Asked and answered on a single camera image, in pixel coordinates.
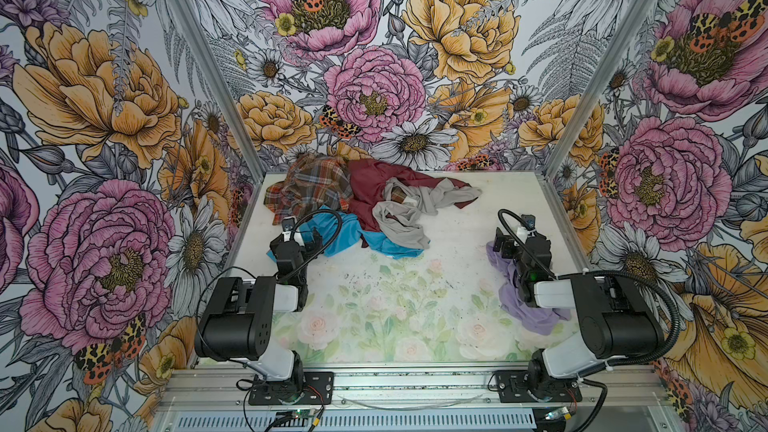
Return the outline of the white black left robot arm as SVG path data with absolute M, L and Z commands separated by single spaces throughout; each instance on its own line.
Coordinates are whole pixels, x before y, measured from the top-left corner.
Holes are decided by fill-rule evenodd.
M 272 336 L 273 317 L 306 305 L 307 266 L 322 244 L 315 231 L 284 232 L 270 243 L 277 266 L 274 274 L 245 271 L 242 278 L 226 270 L 215 276 L 207 284 L 211 291 L 207 302 L 196 309 L 197 356 L 240 364 L 267 383 L 300 386 L 301 359 Z

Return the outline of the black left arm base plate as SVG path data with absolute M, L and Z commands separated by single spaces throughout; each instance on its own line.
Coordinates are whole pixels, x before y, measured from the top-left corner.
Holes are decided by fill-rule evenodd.
M 252 387 L 247 396 L 250 406 L 330 405 L 335 374 L 304 372 L 285 381 L 268 381 Z

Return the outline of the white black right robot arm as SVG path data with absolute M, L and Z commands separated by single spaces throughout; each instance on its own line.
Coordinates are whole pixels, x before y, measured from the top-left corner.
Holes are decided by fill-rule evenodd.
M 523 376 L 532 394 L 615 366 L 653 361 L 669 342 L 640 283 L 627 273 L 554 276 L 550 241 L 525 227 L 515 234 L 496 229 L 487 255 L 505 279 L 498 292 L 501 307 L 524 329 L 548 335 L 569 319 L 578 326 L 572 337 L 532 354 Z

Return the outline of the lavender cloth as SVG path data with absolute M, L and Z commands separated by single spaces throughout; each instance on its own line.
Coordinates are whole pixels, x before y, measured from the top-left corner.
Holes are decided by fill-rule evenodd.
M 533 333 L 550 335 L 557 324 L 571 319 L 567 309 L 535 308 L 526 305 L 519 297 L 517 264 L 513 259 L 505 259 L 494 249 L 494 243 L 486 244 L 486 254 L 490 264 L 504 277 L 504 283 L 498 290 L 501 308 L 518 319 L 522 326 Z

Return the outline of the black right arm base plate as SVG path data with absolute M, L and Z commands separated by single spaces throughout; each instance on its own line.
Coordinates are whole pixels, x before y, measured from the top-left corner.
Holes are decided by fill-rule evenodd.
M 488 385 L 501 403 L 579 403 L 582 394 L 575 381 L 552 379 L 547 375 L 534 378 L 523 370 L 496 371 Z

